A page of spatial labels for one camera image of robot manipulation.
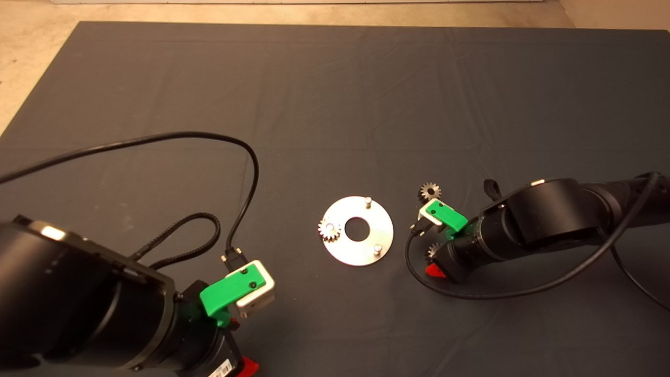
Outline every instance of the center hole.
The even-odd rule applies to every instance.
[[[352,241],[360,242],[370,235],[370,225],[360,217],[352,217],[344,225],[344,232]]]

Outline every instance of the black fabric mat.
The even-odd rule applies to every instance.
[[[426,181],[473,216],[488,203],[484,178],[509,192],[537,178],[670,174],[669,67],[665,31],[81,23],[0,138],[0,171],[165,131],[247,140],[261,179],[235,244],[265,263],[278,291],[237,333],[260,376],[670,376],[670,317],[609,257],[534,297],[472,302],[420,286],[402,256]],[[240,148],[205,141],[111,152],[0,186],[0,215],[130,254],[195,211],[227,231],[250,167]],[[394,221],[391,251],[365,268],[337,262],[316,233],[349,195],[371,196]],[[659,292],[670,291],[669,230],[619,242]],[[147,263],[210,232],[193,223]],[[214,282],[222,247],[164,272],[180,288]],[[529,286],[589,252],[487,266],[459,288]]]

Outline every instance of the gear teeth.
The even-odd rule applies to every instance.
[[[442,247],[442,244],[439,243],[434,243],[428,247],[428,250],[425,253],[425,260],[426,262],[432,263],[433,262],[433,256],[435,253]]]
[[[340,237],[342,227],[339,224],[331,223],[326,219],[319,222],[319,235],[325,242],[333,242]]]
[[[439,199],[442,196],[442,190],[440,186],[434,182],[424,183],[417,193],[417,197],[421,204],[428,203],[431,199]]]

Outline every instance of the concrete floor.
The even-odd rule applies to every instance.
[[[47,0],[0,0],[0,134],[79,21],[667,29],[670,2],[53,5]]]

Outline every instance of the barcode sticker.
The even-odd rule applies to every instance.
[[[232,364],[226,359],[209,377],[226,377],[230,372],[232,372]]]

